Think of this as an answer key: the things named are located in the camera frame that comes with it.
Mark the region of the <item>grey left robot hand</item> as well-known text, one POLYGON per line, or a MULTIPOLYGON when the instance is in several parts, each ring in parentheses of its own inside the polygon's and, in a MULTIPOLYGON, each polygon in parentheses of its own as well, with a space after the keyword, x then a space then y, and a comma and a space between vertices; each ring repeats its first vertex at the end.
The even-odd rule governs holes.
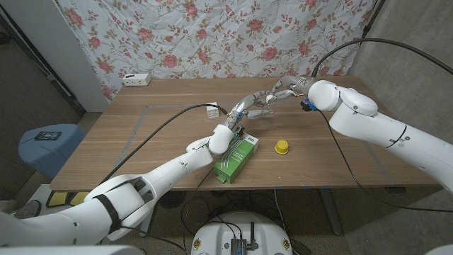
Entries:
POLYGON ((240 122, 244 117, 257 119, 266 115, 272 115, 269 104, 262 96, 267 96, 269 91, 257 91, 242 98, 228 113, 222 125, 228 127, 234 134, 239 132, 240 122))

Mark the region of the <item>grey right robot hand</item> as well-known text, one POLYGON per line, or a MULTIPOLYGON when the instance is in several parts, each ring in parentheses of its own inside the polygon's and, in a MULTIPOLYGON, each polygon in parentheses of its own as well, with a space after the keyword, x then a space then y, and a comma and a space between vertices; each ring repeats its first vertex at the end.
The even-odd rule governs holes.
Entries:
POLYGON ((272 87, 266 96, 266 103, 270 105, 289 97, 307 95, 315 82, 311 77, 285 75, 272 87))

